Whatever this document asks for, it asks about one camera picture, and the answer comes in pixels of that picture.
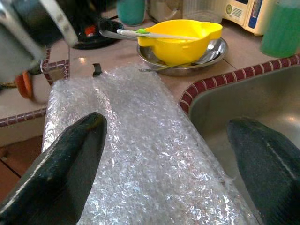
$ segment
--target white container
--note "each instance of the white container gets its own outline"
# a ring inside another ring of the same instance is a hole
[[[221,23],[226,0],[183,0],[183,19]]]

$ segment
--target green bottle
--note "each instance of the green bottle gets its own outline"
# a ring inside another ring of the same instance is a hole
[[[262,53],[285,58],[300,47],[300,0],[278,0],[262,39]]]

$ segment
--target tiled countertop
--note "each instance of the tiled countertop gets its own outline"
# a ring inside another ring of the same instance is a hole
[[[146,20],[142,27],[150,27],[153,24],[150,20]],[[223,60],[203,68],[199,71],[199,75],[189,77],[160,75],[175,100],[178,101],[183,91],[195,81],[274,59],[259,51],[261,37],[254,36],[233,22],[223,20],[222,24],[224,27],[222,37],[229,46]],[[135,41],[121,40],[96,50],[70,49],[70,77],[92,76],[93,63],[100,63],[103,71],[109,71],[131,62],[142,63],[137,54],[136,45]]]

